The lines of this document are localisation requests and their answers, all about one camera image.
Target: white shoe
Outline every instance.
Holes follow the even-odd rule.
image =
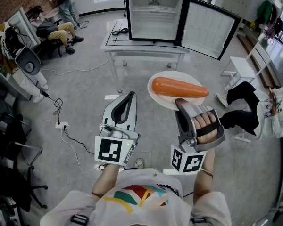
[[[224,99],[224,97],[222,95],[220,95],[219,93],[217,93],[216,96],[217,96],[218,100],[227,108],[228,107],[228,103]]]
[[[43,90],[48,90],[49,86],[47,84],[45,85],[40,85],[40,87],[43,89]]]
[[[38,103],[38,102],[40,102],[41,100],[43,100],[44,99],[44,95],[39,95],[39,97],[34,97],[34,99],[33,99],[33,102],[34,103]]]
[[[143,162],[143,159],[142,158],[137,159],[134,167],[137,168],[137,169],[144,169],[145,164]]]

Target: carrot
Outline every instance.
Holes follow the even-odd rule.
[[[156,94],[172,97],[199,98],[209,95],[207,88],[167,77],[156,77],[152,82]]]

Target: white pants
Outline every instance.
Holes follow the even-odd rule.
[[[40,89],[36,87],[29,78],[26,77],[24,72],[20,69],[17,71],[13,71],[12,74],[13,78],[17,82],[17,84],[24,89],[27,93],[39,97],[40,95]],[[46,85],[47,80],[44,78],[43,74],[41,72],[38,72],[36,75],[33,75],[37,81],[40,83],[41,86]]]

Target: vent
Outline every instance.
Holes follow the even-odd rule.
[[[151,2],[149,2],[149,5],[156,5],[159,6],[160,3],[157,0],[152,0]]]

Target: yellow pants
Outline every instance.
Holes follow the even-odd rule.
[[[48,40],[60,39],[62,43],[67,47],[67,31],[70,31],[72,37],[75,37],[74,26],[71,22],[60,24],[58,31],[53,31],[48,35]]]

